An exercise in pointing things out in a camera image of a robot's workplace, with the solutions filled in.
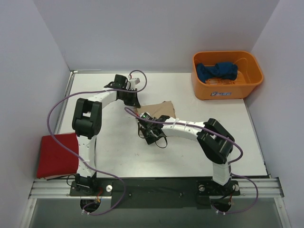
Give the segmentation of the beige t shirt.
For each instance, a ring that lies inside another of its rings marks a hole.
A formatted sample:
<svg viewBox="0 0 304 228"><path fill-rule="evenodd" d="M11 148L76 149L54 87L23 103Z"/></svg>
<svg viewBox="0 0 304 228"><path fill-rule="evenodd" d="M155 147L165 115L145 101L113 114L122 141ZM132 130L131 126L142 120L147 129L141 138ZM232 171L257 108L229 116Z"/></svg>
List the beige t shirt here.
<svg viewBox="0 0 304 228"><path fill-rule="evenodd" d="M161 115L176 118L175 109L171 101L164 101L159 104L142 105L141 108L134 108L137 114L147 112L151 117L159 118Z"/></svg>

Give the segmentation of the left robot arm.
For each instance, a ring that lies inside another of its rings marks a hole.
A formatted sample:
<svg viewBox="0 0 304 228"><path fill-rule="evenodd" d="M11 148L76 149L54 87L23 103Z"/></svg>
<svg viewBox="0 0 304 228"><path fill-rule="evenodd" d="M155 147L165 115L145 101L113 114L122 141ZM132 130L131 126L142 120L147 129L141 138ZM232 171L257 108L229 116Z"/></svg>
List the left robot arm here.
<svg viewBox="0 0 304 228"><path fill-rule="evenodd" d="M72 128L76 133L78 155L81 157L76 172L76 185L87 196L94 195L98 189L95 151L97 135L102 127L103 108L117 100L122 100L126 106L140 108L136 87L139 83L139 78L115 75L114 81L105 85L104 92L76 101Z"/></svg>

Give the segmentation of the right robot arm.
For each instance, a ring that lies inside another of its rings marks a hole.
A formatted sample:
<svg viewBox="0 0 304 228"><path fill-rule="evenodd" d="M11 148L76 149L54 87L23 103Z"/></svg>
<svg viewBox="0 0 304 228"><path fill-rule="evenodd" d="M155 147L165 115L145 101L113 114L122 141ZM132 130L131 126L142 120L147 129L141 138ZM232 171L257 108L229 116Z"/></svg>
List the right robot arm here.
<svg viewBox="0 0 304 228"><path fill-rule="evenodd" d="M147 112L138 119L138 133L148 145L161 138L180 137L199 143L205 156L213 164L212 189L223 194L229 189L231 180L230 154L233 151L233 136L215 119L206 122L188 122L161 115L158 119Z"/></svg>

